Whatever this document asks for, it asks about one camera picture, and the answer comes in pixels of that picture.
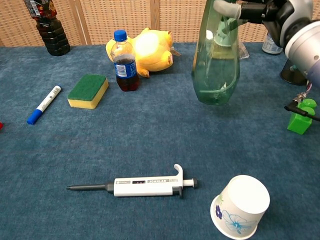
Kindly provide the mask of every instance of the dark bottle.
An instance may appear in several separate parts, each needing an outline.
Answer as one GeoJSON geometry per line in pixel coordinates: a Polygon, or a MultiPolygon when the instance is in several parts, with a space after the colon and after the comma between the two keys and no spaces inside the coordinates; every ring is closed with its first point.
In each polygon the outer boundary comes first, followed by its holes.
{"type": "Polygon", "coordinates": [[[138,89],[140,79],[137,73],[136,57],[133,46],[127,41],[127,32],[114,32],[115,44],[111,49],[111,57],[115,67],[116,82],[124,92],[138,89]]]}
{"type": "Polygon", "coordinates": [[[47,51],[62,56],[70,51],[70,44],[52,0],[24,0],[47,51]]]}

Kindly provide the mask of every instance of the stuffed toy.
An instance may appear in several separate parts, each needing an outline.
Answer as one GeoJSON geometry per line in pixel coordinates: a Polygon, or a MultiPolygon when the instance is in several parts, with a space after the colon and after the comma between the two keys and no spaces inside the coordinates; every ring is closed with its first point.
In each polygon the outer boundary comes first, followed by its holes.
{"type": "MultiPolygon", "coordinates": [[[[173,38],[170,31],[151,30],[147,27],[135,38],[128,36],[127,41],[132,44],[135,52],[136,70],[145,78],[150,77],[149,72],[171,67],[174,63],[173,55],[180,56],[172,47],[173,38]]],[[[105,45],[106,53],[112,62],[111,49],[115,43],[115,40],[111,39],[105,45]]]]}

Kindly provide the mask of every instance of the marker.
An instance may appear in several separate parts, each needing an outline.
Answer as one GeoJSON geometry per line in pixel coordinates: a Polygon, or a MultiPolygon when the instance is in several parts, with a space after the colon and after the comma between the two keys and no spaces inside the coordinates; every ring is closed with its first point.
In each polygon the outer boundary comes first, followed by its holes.
{"type": "Polygon", "coordinates": [[[28,124],[35,124],[38,118],[41,117],[42,113],[46,110],[49,104],[55,99],[55,97],[60,93],[61,87],[56,85],[51,92],[45,97],[45,99],[40,103],[40,105],[33,111],[32,115],[26,121],[28,124]]]}

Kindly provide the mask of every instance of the white paper cup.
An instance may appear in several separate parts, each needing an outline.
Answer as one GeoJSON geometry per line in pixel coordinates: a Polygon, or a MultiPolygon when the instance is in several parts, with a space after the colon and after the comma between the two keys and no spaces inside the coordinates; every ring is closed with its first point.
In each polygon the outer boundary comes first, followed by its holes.
{"type": "Polygon", "coordinates": [[[256,178],[238,175],[230,180],[210,206],[211,219],[225,236],[235,240],[252,237],[270,204],[267,188],[256,178]]]}

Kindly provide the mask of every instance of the woven wall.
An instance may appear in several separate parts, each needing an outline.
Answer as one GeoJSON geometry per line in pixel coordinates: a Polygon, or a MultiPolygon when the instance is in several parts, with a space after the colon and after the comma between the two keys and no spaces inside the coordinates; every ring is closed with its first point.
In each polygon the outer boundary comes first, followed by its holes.
{"type": "MultiPolygon", "coordinates": [[[[115,29],[134,37],[144,28],[173,32],[175,42],[196,42],[206,0],[53,0],[71,45],[105,44],[115,29]]],[[[320,19],[320,0],[314,0],[320,19]]],[[[263,42],[263,25],[240,26],[242,42],[263,42]]],[[[44,46],[23,0],[0,0],[0,46],[44,46]]]]}
{"type": "MultiPolygon", "coordinates": [[[[69,2],[55,0],[54,4],[70,44],[81,45],[69,2]]],[[[23,0],[0,0],[0,42],[8,47],[44,46],[36,21],[31,18],[23,0]]]]}

